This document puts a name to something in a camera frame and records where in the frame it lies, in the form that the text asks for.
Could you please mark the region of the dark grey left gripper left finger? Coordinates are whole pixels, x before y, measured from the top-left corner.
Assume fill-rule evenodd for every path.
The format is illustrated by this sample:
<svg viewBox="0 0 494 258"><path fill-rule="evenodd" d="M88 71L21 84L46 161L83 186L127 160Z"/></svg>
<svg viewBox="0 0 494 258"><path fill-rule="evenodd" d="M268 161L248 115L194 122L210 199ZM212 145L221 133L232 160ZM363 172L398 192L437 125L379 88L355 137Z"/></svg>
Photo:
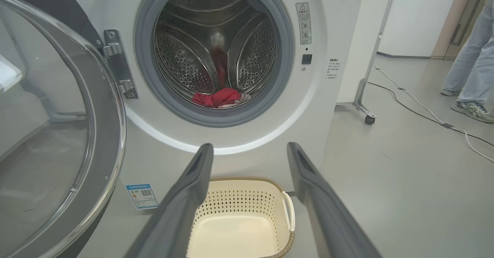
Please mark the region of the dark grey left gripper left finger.
<svg viewBox="0 0 494 258"><path fill-rule="evenodd" d="M212 144L199 147L125 254L126 258L187 257L196 209L208 192L213 157Z"/></svg>

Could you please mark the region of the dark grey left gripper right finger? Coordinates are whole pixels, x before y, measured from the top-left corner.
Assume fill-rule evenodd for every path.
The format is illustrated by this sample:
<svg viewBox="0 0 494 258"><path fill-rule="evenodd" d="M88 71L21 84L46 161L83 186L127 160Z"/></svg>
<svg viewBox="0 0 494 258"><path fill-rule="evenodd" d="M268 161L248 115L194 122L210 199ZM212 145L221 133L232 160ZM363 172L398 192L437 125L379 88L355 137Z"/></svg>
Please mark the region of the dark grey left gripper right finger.
<svg viewBox="0 0 494 258"><path fill-rule="evenodd" d="M296 142L286 146L295 191L305 205L320 258L381 258L335 190Z"/></svg>

